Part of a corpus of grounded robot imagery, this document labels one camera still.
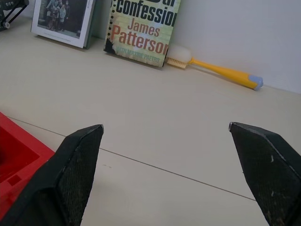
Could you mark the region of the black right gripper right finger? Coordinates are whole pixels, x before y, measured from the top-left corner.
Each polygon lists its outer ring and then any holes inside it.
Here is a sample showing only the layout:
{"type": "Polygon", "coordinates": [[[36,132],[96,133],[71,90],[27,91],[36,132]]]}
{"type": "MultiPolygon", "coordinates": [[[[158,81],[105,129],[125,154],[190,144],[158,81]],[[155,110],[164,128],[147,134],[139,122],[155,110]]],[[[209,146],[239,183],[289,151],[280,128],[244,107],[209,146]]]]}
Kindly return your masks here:
{"type": "Polygon", "coordinates": [[[279,134],[229,124],[245,180],[269,226],[301,226],[301,155],[279,134]]]}

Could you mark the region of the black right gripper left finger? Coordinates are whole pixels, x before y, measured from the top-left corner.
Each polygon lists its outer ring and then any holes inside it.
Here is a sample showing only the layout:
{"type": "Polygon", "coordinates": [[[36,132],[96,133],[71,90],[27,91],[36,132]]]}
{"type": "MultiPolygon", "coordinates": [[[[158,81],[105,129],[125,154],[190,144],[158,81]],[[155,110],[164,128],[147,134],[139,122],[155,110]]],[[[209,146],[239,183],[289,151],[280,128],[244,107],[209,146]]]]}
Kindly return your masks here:
{"type": "Polygon", "coordinates": [[[103,125],[65,137],[32,176],[0,226],[80,226],[93,186],[103,125]]]}

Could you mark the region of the red plastic bin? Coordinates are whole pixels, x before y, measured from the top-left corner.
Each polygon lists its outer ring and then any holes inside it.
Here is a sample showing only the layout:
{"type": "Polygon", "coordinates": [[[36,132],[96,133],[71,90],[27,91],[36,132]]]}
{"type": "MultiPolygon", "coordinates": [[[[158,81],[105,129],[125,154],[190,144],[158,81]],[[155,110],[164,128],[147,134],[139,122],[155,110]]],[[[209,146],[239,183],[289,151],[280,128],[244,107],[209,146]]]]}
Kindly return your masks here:
{"type": "Polygon", "coordinates": [[[0,112],[0,219],[54,153],[0,112]]]}

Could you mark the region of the white book with photo cover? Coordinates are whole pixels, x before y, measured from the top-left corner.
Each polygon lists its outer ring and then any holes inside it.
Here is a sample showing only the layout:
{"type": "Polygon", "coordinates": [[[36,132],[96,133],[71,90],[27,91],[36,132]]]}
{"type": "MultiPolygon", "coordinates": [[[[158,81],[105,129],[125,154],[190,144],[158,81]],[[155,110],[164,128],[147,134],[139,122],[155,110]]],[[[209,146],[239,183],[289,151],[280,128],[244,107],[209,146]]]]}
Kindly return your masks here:
{"type": "Polygon", "coordinates": [[[89,48],[96,0],[35,0],[31,32],[89,48]]]}

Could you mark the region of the James Patterson paperback book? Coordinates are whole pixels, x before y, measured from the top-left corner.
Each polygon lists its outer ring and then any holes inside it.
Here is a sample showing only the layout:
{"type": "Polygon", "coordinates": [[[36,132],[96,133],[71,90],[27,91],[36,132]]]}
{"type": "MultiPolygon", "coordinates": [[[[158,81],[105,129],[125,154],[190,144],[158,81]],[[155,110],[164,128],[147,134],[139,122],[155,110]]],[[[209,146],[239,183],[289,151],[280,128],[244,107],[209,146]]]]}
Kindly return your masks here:
{"type": "Polygon", "coordinates": [[[104,51],[162,67],[181,0],[112,0],[104,51]]]}

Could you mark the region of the yellow handled cleaning brush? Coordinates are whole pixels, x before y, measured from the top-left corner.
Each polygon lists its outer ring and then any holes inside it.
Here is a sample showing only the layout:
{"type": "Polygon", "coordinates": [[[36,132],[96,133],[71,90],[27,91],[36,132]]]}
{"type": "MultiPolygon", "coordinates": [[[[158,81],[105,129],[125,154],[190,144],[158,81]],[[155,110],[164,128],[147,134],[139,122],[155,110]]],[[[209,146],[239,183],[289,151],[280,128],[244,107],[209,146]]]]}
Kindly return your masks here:
{"type": "Polygon", "coordinates": [[[185,69],[189,65],[200,66],[255,91],[258,91],[263,87],[262,77],[201,62],[192,56],[190,50],[177,45],[169,46],[166,54],[166,63],[182,69],[185,69]]]}

